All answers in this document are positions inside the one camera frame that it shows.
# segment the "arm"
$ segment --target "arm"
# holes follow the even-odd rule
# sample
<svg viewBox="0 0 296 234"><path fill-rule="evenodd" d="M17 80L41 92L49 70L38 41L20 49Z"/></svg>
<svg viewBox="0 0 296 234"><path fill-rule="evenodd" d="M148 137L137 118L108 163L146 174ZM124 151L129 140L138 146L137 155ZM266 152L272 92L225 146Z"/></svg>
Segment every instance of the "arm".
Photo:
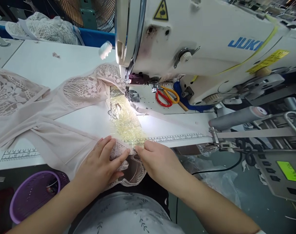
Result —
<svg viewBox="0 0 296 234"><path fill-rule="evenodd" d="M209 233L255 234L260 231L241 209L189 174L170 148L146 141L144 149L136 147L136 151L151 178L192 208Z"/></svg>
<svg viewBox="0 0 296 234"><path fill-rule="evenodd" d="M116 140L111 136L100 139L83 161L75 178L47 204L7 232L8 234L60 234L74 218L90 204L106 186L123 176L117 172L129 155L129 149L113 161L109 156Z"/></svg>

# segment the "ruler markings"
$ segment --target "ruler markings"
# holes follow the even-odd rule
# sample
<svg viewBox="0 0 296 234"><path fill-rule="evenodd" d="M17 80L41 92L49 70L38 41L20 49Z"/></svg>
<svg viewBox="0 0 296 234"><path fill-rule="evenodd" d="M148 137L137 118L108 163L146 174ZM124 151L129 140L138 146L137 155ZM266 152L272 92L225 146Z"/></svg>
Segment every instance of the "ruler markings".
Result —
<svg viewBox="0 0 296 234"><path fill-rule="evenodd" d="M169 142L177 142L177 141L187 141L197 138L206 137L201 133L184 133L177 135L166 135L166 136L149 136L138 139L126 139L124 140L130 146L143 146L144 142L147 140L158 142L158 143L169 143ZM23 160L23 159L33 159L41 157L36 148L29 149L14 149L4 151L0 162L7 162L12 160Z"/></svg>

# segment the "fan grille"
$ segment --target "fan grille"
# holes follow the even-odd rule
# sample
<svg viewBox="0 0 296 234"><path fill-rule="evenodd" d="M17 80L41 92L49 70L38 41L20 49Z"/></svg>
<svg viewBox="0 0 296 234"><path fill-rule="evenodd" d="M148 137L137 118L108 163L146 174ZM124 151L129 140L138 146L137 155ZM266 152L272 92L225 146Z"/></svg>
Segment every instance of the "fan grille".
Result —
<svg viewBox="0 0 296 234"><path fill-rule="evenodd" d="M55 0L65 14L72 20L72 24L84 28L80 13L80 0ZM90 0L95 11L97 29L109 32L114 26L115 0Z"/></svg>

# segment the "white table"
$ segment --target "white table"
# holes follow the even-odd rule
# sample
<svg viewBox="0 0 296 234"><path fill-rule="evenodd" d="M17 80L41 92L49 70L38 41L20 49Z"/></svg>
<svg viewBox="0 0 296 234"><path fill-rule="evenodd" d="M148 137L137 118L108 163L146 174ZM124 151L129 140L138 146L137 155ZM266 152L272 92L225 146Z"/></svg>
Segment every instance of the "white table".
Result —
<svg viewBox="0 0 296 234"><path fill-rule="evenodd" d="M50 87L51 90L58 87L66 79L82 75L102 63L115 62L115 53L112 51L105 60L98 56L99 48L66 45L53 42L39 42L26 40L3 66L11 72L17 73L37 84ZM98 136L107 136L112 133L110 129L110 116L105 101L85 107L83 109L65 115L57 121L71 127ZM171 115L176 119L186 119L190 122L203 123L203 130L207 131L208 121L215 118L214 113L193 113ZM192 133L190 129L177 126L152 116L138 116L142 128L147 136L174 135ZM181 142L165 143L168 147L178 147L211 142L211 137L202 137ZM22 137L18 137L8 150L31 149L33 145ZM0 159L5 149L0 149ZM45 164L40 156L26 160L0 161L0 170Z"/></svg>
<svg viewBox="0 0 296 234"><path fill-rule="evenodd" d="M6 42L10 43L7 47L0 46L0 68L2 68L11 56L16 52L16 50L23 43L22 40L4 39Z"/></svg>

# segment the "hand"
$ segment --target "hand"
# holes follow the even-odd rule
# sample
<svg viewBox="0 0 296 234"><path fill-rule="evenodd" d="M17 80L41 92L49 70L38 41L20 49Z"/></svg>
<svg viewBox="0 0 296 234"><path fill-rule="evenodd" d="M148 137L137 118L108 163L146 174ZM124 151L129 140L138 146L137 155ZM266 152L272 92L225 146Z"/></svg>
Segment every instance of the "hand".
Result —
<svg viewBox="0 0 296 234"><path fill-rule="evenodd" d="M177 195L186 176L190 174L184 169L175 153L164 145L146 141L144 149L135 147L150 177L166 190Z"/></svg>
<svg viewBox="0 0 296 234"><path fill-rule="evenodd" d="M115 144L116 140L111 136L101 138L69 183L73 185L78 196L84 200L85 205L91 203L110 183L124 175L123 172L117 170L128 157L130 149L110 161L110 153Z"/></svg>

